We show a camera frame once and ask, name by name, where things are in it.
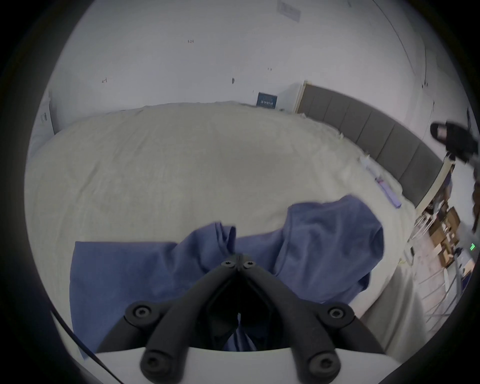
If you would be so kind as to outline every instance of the white bedsheet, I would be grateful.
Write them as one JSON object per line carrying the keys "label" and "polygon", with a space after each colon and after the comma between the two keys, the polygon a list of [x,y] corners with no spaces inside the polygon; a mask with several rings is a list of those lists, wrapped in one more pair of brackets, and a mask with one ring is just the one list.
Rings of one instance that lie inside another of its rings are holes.
{"label": "white bedsheet", "polygon": [[293,203],[352,193],[381,221],[385,240],[369,287],[351,303],[361,317],[392,276],[415,220],[403,196],[400,209],[389,203],[361,154],[324,124],[235,103],[144,107],[76,123],[40,149],[25,175],[43,284],[71,325],[75,241],[180,241],[213,221],[251,235],[281,227]]}

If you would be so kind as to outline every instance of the cardboard box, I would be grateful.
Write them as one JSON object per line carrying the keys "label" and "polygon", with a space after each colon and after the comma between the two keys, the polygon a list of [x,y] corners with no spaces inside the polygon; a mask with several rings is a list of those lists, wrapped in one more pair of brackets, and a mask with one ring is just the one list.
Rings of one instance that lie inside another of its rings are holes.
{"label": "cardboard box", "polygon": [[452,229],[452,231],[456,233],[456,230],[460,225],[460,218],[458,217],[458,214],[454,207],[450,208],[447,211],[444,223],[446,223]]}
{"label": "cardboard box", "polygon": [[429,228],[430,239],[432,240],[433,246],[441,244],[447,238],[447,233],[450,234],[450,243],[453,245],[458,243],[456,238],[456,231],[460,225],[460,218],[456,213],[455,208],[450,208],[443,221],[436,219],[432,226]]}
{"label": "cardboard box", "polygon": [[440,258],[440,264],[443,268],[447,268],[454,261],[453,255],[451,253],[448,253],[446,249],[442,249],[438,256]]}
{"label": "cardboard box", "polygon": [[439,220],[433,222],[432,226],[429,228],[429,234],[434,247],[441,244],[442,241],[446,239],[446,234],[442,228],[442,222]]}

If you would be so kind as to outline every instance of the blue towel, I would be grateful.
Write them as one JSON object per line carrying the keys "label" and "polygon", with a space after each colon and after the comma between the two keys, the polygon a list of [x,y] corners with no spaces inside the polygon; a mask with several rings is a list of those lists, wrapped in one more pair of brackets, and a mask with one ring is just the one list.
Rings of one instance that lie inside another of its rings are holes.
{"label": "blue towel", "polygon": [[369,283],[384,251],[383,229],[351,195],[288,209],[283,228],[236,239],[213,223],[182,242],[76,242],[70,272],[73,331],[95,351],[138,300],[182,296],[234,252],[249,255],[301,299],[349,303]]}

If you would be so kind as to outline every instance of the wall mark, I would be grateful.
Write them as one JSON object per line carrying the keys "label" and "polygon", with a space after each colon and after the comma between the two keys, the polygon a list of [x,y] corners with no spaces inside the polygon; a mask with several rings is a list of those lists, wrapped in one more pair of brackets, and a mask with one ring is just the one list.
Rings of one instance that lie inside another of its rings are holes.
{"label": "wall mark", "polygon": [[276,4],[276,11],[281,13],[282,15],[296,21],[297,23],[300,21],[300,10],[297,8],[293,8],[291,5],[278,0]]}

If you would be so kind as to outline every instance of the black cable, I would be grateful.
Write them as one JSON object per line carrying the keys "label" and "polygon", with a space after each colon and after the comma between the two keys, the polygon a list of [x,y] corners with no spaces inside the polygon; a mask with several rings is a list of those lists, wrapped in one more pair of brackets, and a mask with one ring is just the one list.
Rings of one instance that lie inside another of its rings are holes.
{"label": "black cable", "polygon": [[80,348],[83,352],[87,354],[89,358],[91,358],[94,362],[96,362],[100,367],[102,367],[104,370],[106,370],[110,375],[117,380],[120,384],[124,384],[122,380],[120,380],[117,376],[113,374],[113,372],[108,369],[108,367],[102,363],[102,361],[95,356],[95,354],[76,336],[75,333],[70,329],[70,327],[65,323],[65,321],[62,319],[60,314],[58,313],[57,309],[54,307],[52,301],[50,298],[48,299],[49,304],[50,304],[50,310],[53,314],[53,316],[57,319],[61,327],[65,330],[65,332],[70,336],[70,338],[75,342],[76,345],[78,345],[78,348]]}

